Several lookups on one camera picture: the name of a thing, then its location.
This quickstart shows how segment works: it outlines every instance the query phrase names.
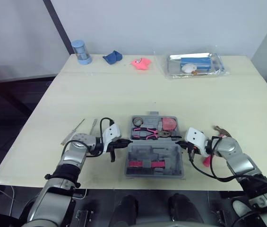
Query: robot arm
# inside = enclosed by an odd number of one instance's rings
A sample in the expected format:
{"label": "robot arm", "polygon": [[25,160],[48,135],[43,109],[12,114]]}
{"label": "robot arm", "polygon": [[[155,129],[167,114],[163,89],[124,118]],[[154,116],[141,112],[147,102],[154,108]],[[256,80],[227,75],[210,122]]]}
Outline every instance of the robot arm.
{"label": "robot arm", "polygon": [[226,160],[230,171],[249,197],[250,205],[260,211],[260,216],[267,225],[267,178],[253,160],[242,152],[238,142],[232,137],[209,139],[193,128],[188,129],[185,139],[188,142],[188,152],[191,152],[190,144],[204,157],[210,156],[213,152],[214,155]]}
{"label": "robot arm", "polygon": [[45,186],[30,209],[27,223],[23,227],[64,227],[71,222],[75,201],[72,196],[80,187],[77,182],[86,157],[97,157],[105,152],[115,159],[114,148],[127,147],[130,140],[119,139],[121,132],[112,124],[100,138],[76,134],[65,144],[61,159],[52,175],[47,174]]}

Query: pliers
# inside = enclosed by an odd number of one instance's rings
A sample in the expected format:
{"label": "pliers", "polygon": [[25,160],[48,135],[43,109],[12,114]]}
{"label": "pliers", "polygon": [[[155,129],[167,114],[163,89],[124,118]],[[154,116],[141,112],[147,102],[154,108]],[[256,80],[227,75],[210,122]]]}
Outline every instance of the pliers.
{"label": "pliers", "polygon": [[134,128],[133,131],[148,131],[148,132],[152,133],[149,136],[133,135],[132,136],[133,140],[157,140],[157,138],[159,138],[159,137],[170,137],[171,136],[171,132],[169,132],[169,131],[159,131],[157,129]]}

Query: white table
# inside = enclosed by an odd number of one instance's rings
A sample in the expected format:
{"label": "white table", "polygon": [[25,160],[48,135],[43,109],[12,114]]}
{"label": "white table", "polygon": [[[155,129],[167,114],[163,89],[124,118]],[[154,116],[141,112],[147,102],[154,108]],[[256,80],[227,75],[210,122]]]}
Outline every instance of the white table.
{"label": "white table", "polygon": [[[95,117],[108,116],[126,138],[130,116],[149,111],[176,116],[183,136],[188,127],[209,137],[217,135],[213,125],[227,129],[267,176],[267,83],[247,57],[222,57],[228,76],[176,80],[166,79],[155,63],[136,70],[129,63],[138,56],[114,65],[102,55],[92,57],[92,64],[82,66],[70,56],[2,161],[0,184],[43,187],[60,159],[61,141],[83,118],[78,132],[89,133]],[[126,178],[127,150],[121,149],[114,163],[109,154],[88,158],[78,181],[88,189],[241,190],[235,180],[221,183],[197,172],[183,151],[184,179]],[[201,157],[195,164],[209,172]],[[215,158],[214,166],[218,176],[231,175],[223,159]]]}

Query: gray tool case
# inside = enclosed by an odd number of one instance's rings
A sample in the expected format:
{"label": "gray tool case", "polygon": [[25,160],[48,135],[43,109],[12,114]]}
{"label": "gray tool case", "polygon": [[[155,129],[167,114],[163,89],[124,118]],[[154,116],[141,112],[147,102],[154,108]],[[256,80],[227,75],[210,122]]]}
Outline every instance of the gray tool case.
{"label": "gray tool case", "polygon": [[[133,124],[135,118],[142,118],[141,126]],[[130,124],[130,139],[133,141],[128,146],[128,154],[125,166],[127,177],[164,177],[182,178],[184,175],[181,147],[176,144],[180,138],[157,138],[156,140],[137,140],[134,136],[148,136],[148,131],[134,131],[135,128],[149,128],[163,131],[162,118],[173,118],[176,121],[176,128],[170,131],[171,136],[179,136],[177,118],[174,116],[159,116],[158,112],[150,112],[150,115],[132,116]],[[153,167],[153,162],[164,162],[163,167]]]}

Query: black metal frame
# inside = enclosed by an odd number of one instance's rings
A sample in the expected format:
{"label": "black metal frame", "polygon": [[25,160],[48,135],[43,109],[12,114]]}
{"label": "black metal frame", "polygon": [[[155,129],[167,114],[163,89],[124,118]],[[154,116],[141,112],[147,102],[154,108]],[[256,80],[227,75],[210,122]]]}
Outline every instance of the black metal frame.
{"label": "black metal frame", "polygon": [[26,117],[29,117],[33,112],[25,104],[20,102],[16,97],[14,97],[10,92],[8,92],[5,87],[0,83],[0,96],[5,98],[11,105],[13,105],[17,110],[23,113]]}
{"label": "black metal frame", "polygon": [[56,26],[56,29],[59,32],[59,35],[68,51],[69,54],[73,54],[74,51],[71,47],[71,43],[70,40],[65,32],[65,29],[59,19],[59,16],[56,12],[56,10],[54,9],[53,5],[52,5],[52,1],[51,0],[43,0],[45,7],[47,8],[47,11],[50,15],[50,17],[52,18],[52,21],[54,23],[54,25]]}

